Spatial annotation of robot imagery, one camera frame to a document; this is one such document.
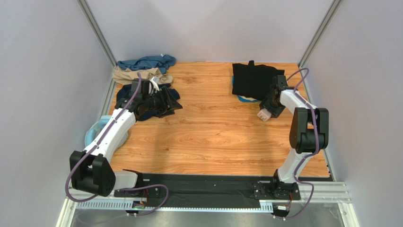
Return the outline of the navy blue t shirt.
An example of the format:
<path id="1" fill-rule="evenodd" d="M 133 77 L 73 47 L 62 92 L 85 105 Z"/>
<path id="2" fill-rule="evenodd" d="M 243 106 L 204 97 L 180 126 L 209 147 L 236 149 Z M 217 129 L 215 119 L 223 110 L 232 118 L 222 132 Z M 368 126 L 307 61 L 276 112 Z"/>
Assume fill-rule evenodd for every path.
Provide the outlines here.
<path id="1" fill-rule="evenodd" d="M 124 108 L 133 96 L 137 83 L 134 88 L 132 85 L 124 85 L 116 95 L 115 109 Z M 170 85 L 158 85 L 159 91 L 154 94 L 146 94 L 140 88 L 139 93 L 128 106 L 128 111 L 134 113 L 136 121 L 145 121 L 151 117 L 163 118 L 175 114 L 175 110 L 183 109 L 178 103 L 179 93 L 171 89 Z"/>

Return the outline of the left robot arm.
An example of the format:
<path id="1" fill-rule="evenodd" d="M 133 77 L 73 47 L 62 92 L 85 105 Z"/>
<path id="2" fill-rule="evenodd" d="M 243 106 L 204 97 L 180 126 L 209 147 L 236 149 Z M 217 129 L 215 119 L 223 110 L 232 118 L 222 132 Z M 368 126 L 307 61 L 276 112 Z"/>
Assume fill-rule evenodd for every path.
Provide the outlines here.
<path id="1" fill-rule="evenodd" d="M 66 192 L 73 188 L 93 197 L 106 197 L 114 190 L 134 188 L 139 174 L 132 170 L 115 172 L 110 165 L 114 152 L 139 117 L 154 112 L 162 118 L 173 115 L 178 109 L 182 109 L 182 105 L 165 87 L 153 94 L 128 93 L 117 103 L 111 119 L 97 137 L 83 151 L 71 154 Z"/>

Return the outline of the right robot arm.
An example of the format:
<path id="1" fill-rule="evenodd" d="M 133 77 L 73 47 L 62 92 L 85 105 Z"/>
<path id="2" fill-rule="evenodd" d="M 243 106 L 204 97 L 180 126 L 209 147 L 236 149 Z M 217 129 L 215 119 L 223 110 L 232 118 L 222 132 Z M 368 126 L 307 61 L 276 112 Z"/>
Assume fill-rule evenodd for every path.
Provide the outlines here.
<path id="1" fill-rule="evenodd" d="M 266 122 L 279 117 L 284 109 L 293 115 L 289 132 L 291 150 L 276 175 L 282 183 L 296 183 L 307 162 L 328 145 L 329 111 L 309 103 L 296 88 L 275 84 L 260 103 L 257 116 Z"/>

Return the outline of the white cube adapter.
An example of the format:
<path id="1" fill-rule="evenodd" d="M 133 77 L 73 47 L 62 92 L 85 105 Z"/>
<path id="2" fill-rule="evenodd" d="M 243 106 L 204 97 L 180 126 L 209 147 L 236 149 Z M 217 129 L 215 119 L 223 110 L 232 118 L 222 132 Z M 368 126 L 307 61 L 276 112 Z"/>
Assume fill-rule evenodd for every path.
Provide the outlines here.
<path id="1" fill-rule="evenodd" d="M 267 109 L 263 108 L 258 112 L 257 116 L 260 120 L 266 122 L 272 117 L 272 114 Z"/>

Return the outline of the folded black t shirt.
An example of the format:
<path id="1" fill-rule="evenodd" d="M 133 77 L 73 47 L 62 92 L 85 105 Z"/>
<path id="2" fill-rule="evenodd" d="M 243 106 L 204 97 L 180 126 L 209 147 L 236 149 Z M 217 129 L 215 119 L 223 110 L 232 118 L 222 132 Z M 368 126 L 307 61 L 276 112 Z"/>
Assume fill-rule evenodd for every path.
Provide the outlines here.
<path id="1" fill-rule="evenodd" d="M 275 76 L 284 76 L 285 70 L 272 66 L 233 63 L 232 94 L 262 101 L 270 92 Z"/>

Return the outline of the teal blue t shirt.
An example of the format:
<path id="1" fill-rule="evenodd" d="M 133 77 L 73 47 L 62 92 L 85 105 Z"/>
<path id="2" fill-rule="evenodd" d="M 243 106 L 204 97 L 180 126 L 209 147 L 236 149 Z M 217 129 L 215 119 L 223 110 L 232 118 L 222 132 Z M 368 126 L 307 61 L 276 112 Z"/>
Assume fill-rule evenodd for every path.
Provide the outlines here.
<path id="1" fill-rule="evenodd" d="M 117 66 L 122 70 L 149 70 L 151 68 L 158 68 L 162 74 L 166 74 L 168 69 L 176 64 L 176 58 L 165 54 L 146 56 L 136 60 L 118 61 Z"/>

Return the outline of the light blue round device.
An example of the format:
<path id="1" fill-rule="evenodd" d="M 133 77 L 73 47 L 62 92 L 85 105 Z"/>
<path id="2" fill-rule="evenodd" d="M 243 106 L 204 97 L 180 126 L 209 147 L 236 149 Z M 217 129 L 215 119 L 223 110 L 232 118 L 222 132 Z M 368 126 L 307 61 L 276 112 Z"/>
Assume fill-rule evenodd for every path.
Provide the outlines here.
<path id="1" fill-rule="evenodd" d="M 91 143 L 97 138 L 97 136 L 102 132 L 102 130 L 107 127 L 110 119 L 112 119 L 113 117 L 111 115 L 102 115 L 101 118 L 95 122 L 92 127 L 87 131 L 86 135 L 85 135 L 85 139 L 84 139 L 84 143 L 85 143 L 85 150 L 89 151 L 94 145 L 91 145 Z M 121 147 L 127 140 L 128 138 L 128 132 L 126 132 L 122 137 L 121 140 L 116 143 L 116 148 L 118 149 L 119 147 Z M 109 145 L 109 143 L 107 143 L 106 141 L 106 136 L 104 138 L 104 140 L 102 140 L 102 145 Z"/>

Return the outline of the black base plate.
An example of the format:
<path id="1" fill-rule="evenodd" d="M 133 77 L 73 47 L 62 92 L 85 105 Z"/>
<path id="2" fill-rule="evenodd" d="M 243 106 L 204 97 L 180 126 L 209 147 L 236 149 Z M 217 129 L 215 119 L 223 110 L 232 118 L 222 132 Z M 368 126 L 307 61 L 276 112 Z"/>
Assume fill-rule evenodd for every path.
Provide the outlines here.
<path id="1" fill-rule="evenodd" d="M 302 201 L 304 184 L 281 183 L 273 176 L 143 174 L 140 191 L 116 190 L 115 197 L 143 198 L 154 207 L 257 209 L 260 202 Z"/>

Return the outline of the left aluminium corner post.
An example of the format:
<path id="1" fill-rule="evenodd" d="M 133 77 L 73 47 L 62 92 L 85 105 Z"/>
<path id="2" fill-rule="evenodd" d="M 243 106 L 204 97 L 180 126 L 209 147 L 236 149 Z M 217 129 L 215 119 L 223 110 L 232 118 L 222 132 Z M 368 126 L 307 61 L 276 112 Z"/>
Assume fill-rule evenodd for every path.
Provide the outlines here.
<path id="1" fill-rule="evenodd" d="M 79 7 L 81 8 L 84 16 L 86 17 L 95 37 L 97 38 L 109 63 L 111 64 L 111 66 L 113 68 L 115 68 L 116 63 L 117 63 L 116 58 L 114 57 L 114 54 L 112 53 L 112 50 L 111 50 L 109 44 L 107 43 L 107 40 L 91 10 L 91 7 L 90 7 L 88 1 L 87 0 L 77 0 L 77 3 L 79 4 Z"/>

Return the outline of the aluminium corner post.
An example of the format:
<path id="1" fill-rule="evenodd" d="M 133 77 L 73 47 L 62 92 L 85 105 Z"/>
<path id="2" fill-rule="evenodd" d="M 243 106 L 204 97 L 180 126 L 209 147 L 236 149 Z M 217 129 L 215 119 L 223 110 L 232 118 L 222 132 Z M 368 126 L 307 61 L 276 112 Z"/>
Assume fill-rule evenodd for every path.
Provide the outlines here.
<path id="1" fill-rule="evenodd" d="M 79 7 L 81 8 L 84 16 L 86 17 L 95 37 L 97 38 L 109 63 L 111 64 L 111 66 L 113 68 L 115 68 L 116 63 L 117 63 L 116 58 L 114 57 L 114 54 L 112 53 L 112 50 L 111 50 L 109 44 L 107 43 L 107 40 L 91 10 L 91 7 L 90 7 L 88 1 L 87 0 L 77 0 L 77 3 L 79 4 Z"/>
<path id="2" fill-rule="evenodd" d="M 332 18 L 336 14 L 338 8 L 340 5 L 343 3 L 343 0 L 333 0 L 331 2 L 330 7 L 328 8 L 327 12 L 325 13 L 325 16 L 323 17 L 322 21 L 319 24 L 319 27 L 315 31 L 310 43 L 308 44 L 306 50 L 304 51 L 300 61 L 298 62 L 298 66 L 300 68 L 303 68 L 306 63 L 308 62 L 312 52 L 314 51 L 316 45 L 319 43 L 321 37 L 325 33 L 327 27 L 329 26 Z"/>

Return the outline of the aluminium front rail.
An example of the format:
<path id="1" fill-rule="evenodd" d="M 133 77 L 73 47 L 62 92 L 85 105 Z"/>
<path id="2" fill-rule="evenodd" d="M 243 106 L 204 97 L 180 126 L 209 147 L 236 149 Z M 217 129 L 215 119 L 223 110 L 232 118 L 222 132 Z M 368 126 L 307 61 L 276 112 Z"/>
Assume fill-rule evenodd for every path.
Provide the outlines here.
<path id="1" fill-rule="evenodd" d="M 144 195 L 115 191 L 87 202 L 66 200 L 59 227 L 357 227 L 344 183 L 301 185 L 275 200 L 264 181 L 166 181 Z"/>

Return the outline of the right aluminium corner post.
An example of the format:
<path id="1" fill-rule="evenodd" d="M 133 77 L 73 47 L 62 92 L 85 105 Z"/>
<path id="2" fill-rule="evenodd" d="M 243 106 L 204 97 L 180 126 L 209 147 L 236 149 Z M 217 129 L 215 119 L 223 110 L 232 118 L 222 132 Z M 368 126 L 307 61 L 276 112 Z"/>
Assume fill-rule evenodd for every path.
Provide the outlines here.
<path id="1" fill-rule="evenodd" d="M 325 33 L 327 27 L 329 26 L 332 18 L 336 14 L 338 8 L 340 5 L 343 3 L 343 0 L 333 0 L 331 2 L 330 7 L 328 8 L 327 12 L 325 13 L 325 16 L 323 17 L 322 21 L 319 24 L 319 27 L 315 31 L 310 43 L 308 44 L 306 50 L 304 51 L 300 61 L 298 62 L 298 66 L 300 68 L 303 68 L 306 63 L 308 62 L 312 52 L 314 51 L 316 45 L 319 43 L 321 37 Z"/>

